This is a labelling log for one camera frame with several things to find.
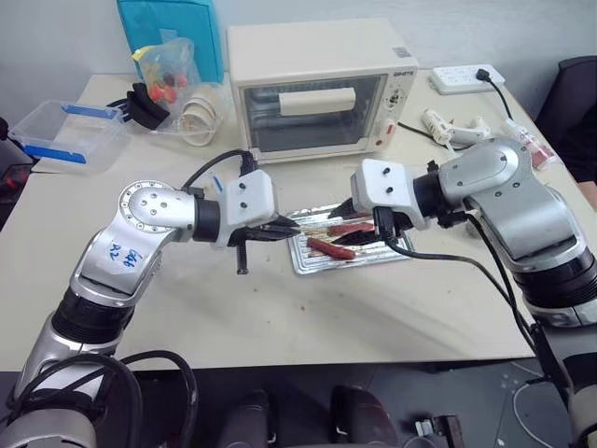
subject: metal tray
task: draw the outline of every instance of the metal tray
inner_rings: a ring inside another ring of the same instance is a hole
[[[292,264],[296,273],[304,275],[307,273],[319,273],[328,269],[353,268],[355,266],[385,263],[386,261],[395,261],[398,259],[409,259],[409,257],[404,257],[396,253],[385,245],[384,242],[373,243],[372,245],[345,246],[356,253],[354,259],[333,259],[315,249],[307,247],[307,238],[310,236],[329,243],[335,240],[337,237],[327,236],[326,234],[326,228],[329,226],[372,220],[371,217],[360,217],[350,220],[343,220],[341,217],[328,219],[327,215],[337,206],[338,204],[307,208],[287,215],[287,217],[294,219],[303,229],[303,233],[288,240],[290,256],[292,257]],[[406,239],[401,238],[399,245],[405,249],[413,250],[412,242],[408,237]]]

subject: oven door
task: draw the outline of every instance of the oven door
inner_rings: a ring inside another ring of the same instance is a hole
[[[365,149],[387,75],[245,88],[249,146],[260,159]]]

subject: beige tabletop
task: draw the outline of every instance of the beige tabletop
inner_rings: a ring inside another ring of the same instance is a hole
[[[401,121],[422,128],[421,114],[434,108],[459,125],[481,115],[499,130],[505,113],[497,94],[440,96],[427,86],[427,75],[418,75]],[[107,104],[123,97],[131,82],[131,77],[93,76],[80,103]],[[540,136],[507,92],[506,98],[514,120]],[[81,252],[116,213],[124,186],[158,179],[179,187],[203,162],[239,142],[230,115],[209,147],[135,132],[105,173],[32,175],[0,232],[0,370],[21,368]],[[445,161],[447,151],[400,129],[390,148],[374,157],[425,165],[430,159]],[[344,200],[359,161],[301,161],[265,170],[285,213]],[[237,168],[237,161],[229,161],[215,171],[227,179]],[[36,169],[51,171],[44,163]],[[597,251],[597,215],[565,168],[555,164],[538,177],[562,193]],[[208,194],[210,182],[199,182]],[[496,273],[482,242],[468,236],[464,226],[445,231],[434,225],[410,236],[419,251],[466,255]],[[137,305],[118,355],[170,349],[194,368],[531,355],[501,296],[471,266],[402,260],[298,276],[286,242],[249,243],[248,251],[250,274],[238,276],[233,250],[215,252],[192,242],[167,246],[163,268]]]

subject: oven handle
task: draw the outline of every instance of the oven handle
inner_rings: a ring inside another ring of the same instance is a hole
[[[356,101],[354,88],[324,89],[320,91],[289,91],[278,95],[280,114],[295,115],[328,114],[352,110]]]

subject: red sausage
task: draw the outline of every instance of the red sausage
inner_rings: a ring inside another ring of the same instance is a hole
[[[354,252],[351,249],[337,247],[336,245],[331,245],[330,243],[318,240],[317,238],[308,238],[307,246],[320,250],[334,259],[354,259]]]
[[[327,229],[327,236],[342,236],[353,231],[374,231],[375,226],[370,222],[358,222],[356,224],[343,224]]]

